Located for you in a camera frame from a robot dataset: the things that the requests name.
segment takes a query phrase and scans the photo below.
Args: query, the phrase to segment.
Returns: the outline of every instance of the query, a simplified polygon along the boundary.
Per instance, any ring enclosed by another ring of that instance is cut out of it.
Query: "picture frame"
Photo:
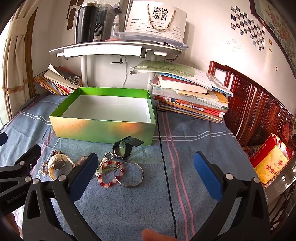
[[[280,47],[296,79],[296,39],[285,18],[267,0],[250,0],[250,8]]]

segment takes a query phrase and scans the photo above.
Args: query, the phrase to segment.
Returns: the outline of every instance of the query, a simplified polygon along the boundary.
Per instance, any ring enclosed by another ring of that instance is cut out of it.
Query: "stack of books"
[[[215,76],[180,64],[143,61],[131,74],[156,73],[150,81],[157,108],[221,123],[233,93]]]
[[[69,95],[82,86],[82,79],[59,66],[49,65],[48,70],[36,76],[34,80],[55,95]]]

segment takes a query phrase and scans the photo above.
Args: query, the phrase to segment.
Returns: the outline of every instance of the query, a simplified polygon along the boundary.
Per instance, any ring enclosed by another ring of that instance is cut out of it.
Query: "carved wooden backrest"
[[[262,144],[271,133],[281,131],[284,123],[293,123],[285,106],[258,83],[229,66],[211,61],[209,73],[215,75],[216,69],[225,72],[224,85],[233,92],[233,97],[228,97],[225,124],[242,146]]]

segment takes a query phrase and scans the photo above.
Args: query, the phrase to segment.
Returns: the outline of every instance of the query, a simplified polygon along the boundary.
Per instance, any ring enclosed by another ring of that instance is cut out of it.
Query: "blue gripper pad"
[[[4,145],[7,142],[7,134],[5,132],[0,134],[0,146]]]
[[[71,181],[69,186],[69,191],[70,191],[69,199],[72,202],[77,201],[81,198],[91,178],[96,172],[98,168],[98,164],[99,164],[98,156],[95,153],[91,153],[81,166],[75,167],[76,170],[77,168],[79,168],[80,171],[78,173],[75,173],[76,176]]]
[[[211,198],[219,202],[223,195],[222,183],[210,168],[211,163],[201,152],[196,152],[193,157],[193,164]]]

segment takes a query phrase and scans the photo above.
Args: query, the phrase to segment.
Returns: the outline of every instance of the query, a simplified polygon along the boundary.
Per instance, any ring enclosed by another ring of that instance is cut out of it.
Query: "white wall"
[[[69,1],[43,0],[38,8],[33,31],[33,44],[38,44],[32,47],[35,75],[46,70],[49,62],[54,65],[63,65],[70,71],[81,74],[80,57],[65,60],[63,57],[47,54],[49,49],[74,43],[74,29],[66,30]],[[268,31],[265,31],[265,49],[260,52],[258,46],[253,45],[250,34],[241,36],[238,30],[234,31],[230,27],[230,23],[234,23],[231,19],[233,13],[231,7],[237,5],[241,12],[248,14],[248,18],[254,19],[255,24],[259,24],[262,29],[262,24],[251,15],[248,0],[162,1],[187,12],[184,42],[189,49],[176,62],[204,71],[208,71],[211,60],[228,65],[262,85],[293,114],[296,112],[294,99],[296,79],[285,56]],[[232,51],[233,47],[238,45],[241,49]],[[119,57],[96,56],[94,59],[96,77],[92,84],[121,87],[126,76],[126,65],[110,64],[110,62],[119,61]],[[142,59],[129,56],[127,60],[129,66],[134,66]],[[146,88],[147,78],[146,74],[129,75],[125,86]]]

